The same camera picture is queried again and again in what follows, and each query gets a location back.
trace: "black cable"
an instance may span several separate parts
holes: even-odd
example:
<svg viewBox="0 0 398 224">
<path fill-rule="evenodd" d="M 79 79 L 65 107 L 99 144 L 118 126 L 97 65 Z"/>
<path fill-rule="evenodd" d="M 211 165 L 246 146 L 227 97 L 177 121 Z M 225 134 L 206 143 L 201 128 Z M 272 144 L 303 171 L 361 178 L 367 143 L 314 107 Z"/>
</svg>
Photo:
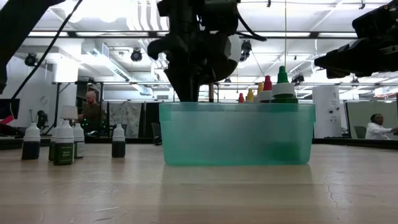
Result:
<svg viewBox="0 0 398 224">
<path fill-rule="evenodd" d="M 242 18 L 240 13 L 238 13 L 238 18 L 239 18 L 239 21 L 241 21 L 241 23 L 244 26 L 244 28 L 247 31 L 249 31 L 249 33 L 251 35 L 243 34 L 242 32 L 236 32 L 236 34 L 242 35 L 242 36 L 245 36 L 245 37 L 249 37 L 249 38 L 253 38 L 253 39 L 256 39 L 256 40 L 260 40 L 260 41 L 267 41 L 267 37 L 263 37 L 261 35 L 258 35 L 255 32 L 253 32 L 252 29 L 250 29 L 249 25 L 244 21 L 244 19 Z"/>
<path fill-rule="evenodd" d="M 65 20 L 63 21 L 62 25 L 60 26 L 59 30 L 57 31 L 57 34 L 55 34 L 55 37 L 52 39 L 49 47 L 45 50 L 42 58 L 40 58 L 39 62 L 37 62 L 37 65 L 33 68 L 33 70 L 29 73 L 29 75 L 25 78 L 25 80 L 22 82 L 22 84 L 19 86 L 19 88 L 17 89 L 17 91 L 14 93 L 14 95 L 12 96 L 11 100 L 15 100 L 18 96 L 18 94 L 21 92 L 21 90 L 23 89 L 23 87 L 26 85 L 26 83 L 29 81 L 29 79 L 33 76 L 33 74 L 37 71 L 37 69 L 39 69 L 39 67 L 41 66 L 41 64 L 43 63 L 45 57 L 47 56 L 47 54 L 49 54 L 51 48 L 54 46 L 55 41 L 57 41 L 58 37 L 61 34 L 61 31 L 63 30 L 63 28 L 66 26 L 66 24 L 68 23 L 69 19 L 71 18 L 71 16 L 73 15 L 73 13 L 78 9 L 79 5 L 81 4 L 83 0 L 79 0 L 75 7 L 73 8 L 72 12 L 65 18 Z"/>
</svg>

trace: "green bottle cap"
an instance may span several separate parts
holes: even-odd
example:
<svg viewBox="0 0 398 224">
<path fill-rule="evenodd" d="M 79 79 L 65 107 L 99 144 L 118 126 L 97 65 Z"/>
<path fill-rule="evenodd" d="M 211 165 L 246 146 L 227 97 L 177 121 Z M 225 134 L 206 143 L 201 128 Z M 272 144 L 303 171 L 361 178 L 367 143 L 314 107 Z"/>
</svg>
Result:
<svg viewBox="0 0 398 224">
<path fill-rule="evenodd" d="M 286 68 L 284 66 L 279 67 L 278 83 L 288 83 Z"/>
</svg>

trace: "white lab coat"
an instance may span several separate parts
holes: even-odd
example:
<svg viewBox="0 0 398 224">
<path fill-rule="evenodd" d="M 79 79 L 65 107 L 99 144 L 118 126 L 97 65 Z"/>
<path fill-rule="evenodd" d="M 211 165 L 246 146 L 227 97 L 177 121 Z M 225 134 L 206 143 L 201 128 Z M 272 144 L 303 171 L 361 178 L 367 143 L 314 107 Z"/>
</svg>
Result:
<svg viewBox="0 0 398 224">
<path fill-rule="evenodd" d="M 369 123 L 366 128 L 366 139 L 391 140 L 386 134 L 392 132 L 392 128 L 385 128 L 376 123 Z"/>
</svg>

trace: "chair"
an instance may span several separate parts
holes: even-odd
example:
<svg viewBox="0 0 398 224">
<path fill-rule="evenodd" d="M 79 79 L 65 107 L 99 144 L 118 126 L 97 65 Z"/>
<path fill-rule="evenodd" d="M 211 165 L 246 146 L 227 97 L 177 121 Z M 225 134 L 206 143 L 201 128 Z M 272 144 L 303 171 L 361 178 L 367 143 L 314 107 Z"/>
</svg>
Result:
<svg viewBox="0 0 398 224">
<path fill-rule="evenodd" d="M 154 133 L 154 144 L 159 146 L 162 144 L 162 131 L 160 130 L 160 124 L 151 123 L 152 132 Z"/>
<path fill-rule="evenodd" d="M 356 136 L 359 139 L 364 139 L 366 136 L 366 128 L 362 127 L 362 126 L 354 126 L 355 132 L 356 132 Z"/>
</svg>

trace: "table surface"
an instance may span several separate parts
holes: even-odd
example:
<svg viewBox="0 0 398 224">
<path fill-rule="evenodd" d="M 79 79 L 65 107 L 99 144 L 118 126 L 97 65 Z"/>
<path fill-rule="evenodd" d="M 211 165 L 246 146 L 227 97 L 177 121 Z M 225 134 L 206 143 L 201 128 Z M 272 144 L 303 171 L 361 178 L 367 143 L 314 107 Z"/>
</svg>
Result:
<svg viewBox="0 0 398 224">
<path fill-rule="evenodd" d="M 170 167 L 86 145 L 72 166 L 0 151 L 0 223 L 397 223 L 398 152 L 314 145 L 306 166 Z"/>
</svg>

